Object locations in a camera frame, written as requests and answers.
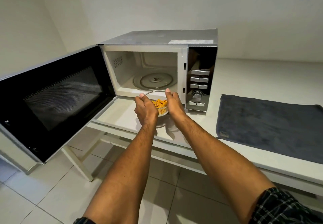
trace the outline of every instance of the white wall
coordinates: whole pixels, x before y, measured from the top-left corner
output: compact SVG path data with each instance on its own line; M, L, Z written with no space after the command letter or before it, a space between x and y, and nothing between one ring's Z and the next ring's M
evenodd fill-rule
M60 33L69 51L132 30L217 27L219 57L307 61L323 57L323 0L46 2L57 28L66 30Z
M0 77L66 53L43 0L0 0ZM0 152L24 170L35 165L1 134Z

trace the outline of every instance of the sleeve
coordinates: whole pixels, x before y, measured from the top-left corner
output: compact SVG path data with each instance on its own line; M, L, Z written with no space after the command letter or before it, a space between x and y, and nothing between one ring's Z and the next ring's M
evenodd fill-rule
M259 197L249 221L249 224L265 223L323 224L323 221L288 192L269 188Z

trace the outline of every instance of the microwave top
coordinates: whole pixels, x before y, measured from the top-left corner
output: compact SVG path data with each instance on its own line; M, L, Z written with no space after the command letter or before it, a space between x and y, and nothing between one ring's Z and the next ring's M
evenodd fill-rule
M132 31L127 34L109 39L100 45L165 45L165 44L189 44L190 46L211 46L218 45L217 29L201 30L147 30Z

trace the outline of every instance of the towel logo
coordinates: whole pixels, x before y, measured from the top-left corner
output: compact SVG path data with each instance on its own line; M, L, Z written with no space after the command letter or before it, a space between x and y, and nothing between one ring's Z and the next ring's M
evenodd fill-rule
M220 131L220 136L229 138L229 135L225 131Z

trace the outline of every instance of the microwave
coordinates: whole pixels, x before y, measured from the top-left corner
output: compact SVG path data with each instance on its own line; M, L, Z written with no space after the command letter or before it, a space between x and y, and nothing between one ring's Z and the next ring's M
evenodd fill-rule
M206 112L217 29L133 31L0 79L0 132L45 163L116 96L170 88Z

